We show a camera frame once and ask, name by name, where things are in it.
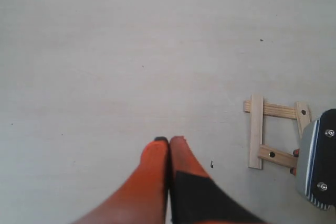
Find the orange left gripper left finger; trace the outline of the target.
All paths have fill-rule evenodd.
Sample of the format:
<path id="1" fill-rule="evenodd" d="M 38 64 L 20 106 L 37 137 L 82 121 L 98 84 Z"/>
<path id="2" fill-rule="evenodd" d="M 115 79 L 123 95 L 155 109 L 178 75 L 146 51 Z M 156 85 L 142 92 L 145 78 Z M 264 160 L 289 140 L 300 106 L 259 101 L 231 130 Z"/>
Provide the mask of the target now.
<path id="1" fill-rule="evenodd" d="M 156 137 L 123 185 L 74 223 L 165 223 L 168 167 L 168 140 Z"/>

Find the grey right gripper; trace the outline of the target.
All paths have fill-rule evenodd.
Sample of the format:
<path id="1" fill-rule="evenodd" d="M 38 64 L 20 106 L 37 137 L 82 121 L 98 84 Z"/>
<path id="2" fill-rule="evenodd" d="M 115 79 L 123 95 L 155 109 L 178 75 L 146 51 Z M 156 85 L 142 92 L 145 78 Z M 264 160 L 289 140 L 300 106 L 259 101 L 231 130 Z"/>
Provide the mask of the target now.
<path id="1" fill-rule="evenodd" d="M 298 157 L 296 190 L 321 210 L 335 206 L 335 109 L 329 109 L 305 127 L 300 148 L 292 152 Z"/>

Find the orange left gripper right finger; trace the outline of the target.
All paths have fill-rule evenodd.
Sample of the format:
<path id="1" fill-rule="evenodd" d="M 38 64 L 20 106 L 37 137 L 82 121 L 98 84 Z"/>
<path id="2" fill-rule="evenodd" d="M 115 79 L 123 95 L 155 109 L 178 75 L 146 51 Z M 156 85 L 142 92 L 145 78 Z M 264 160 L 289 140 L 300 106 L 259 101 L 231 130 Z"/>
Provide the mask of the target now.
<path id="1" fill-rule="evenodd" d="M 170 140 L 173 223 L 265 223 L 223 192 L 183 136 Z"/>

